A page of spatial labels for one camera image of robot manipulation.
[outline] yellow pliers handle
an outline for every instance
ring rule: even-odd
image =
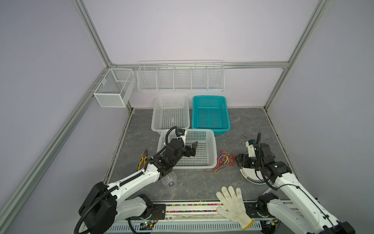
[[[144,151],[143,156],[141,157],[139,166],[138,166],[138,171],[140,171],[141,165],[144,163],[145,166],[145,161],[147,160],[147,150]]]

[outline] work glove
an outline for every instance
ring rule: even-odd
[[[222,193],[216,193],[218,199],[222,202],[227,210],[222,207],[217,208],[217,213],[234,222],[238,222],[243,231],[254,223],[253,220],[245,213],[244,202],[242,198],[242,191],[240,188],[236,189],[236,193],[232,186],[222,187]]]

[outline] table surface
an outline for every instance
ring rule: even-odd
[[[144,150],[148,156],[157,151],[160,135],[151,130],[152,109],[135,109],[129,125],[122,149],[112,171],[110,182],[118,181],[137,171]],[[245,142],[256,139],[260,131],[261,142],[267,143],[276,156],[276,161],[287,162],[270,122],[263,109],[229,109],[231,130],[223,135],[216,135],[217,153],[229,154],[248,152]],[[152,201],[209,201],[217,200],[216,192],[222,186],[241,188],[244,200],[255,200],[268,187],[247,181],[240,173],[237,165],[225,167],[218,174],[205,173],[204,169],[174,169],[177,174],[177,185],[166,188],[161,180],[149,184],[136,192],[147,195]],[[282,191],[273,191],[280,199],[288,200]]]

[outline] teal plastic basket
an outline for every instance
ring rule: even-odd
[[[230,130],[226,98],[221,96],[193,97],[192,128],[211,129],[215,135],[222,135]]]

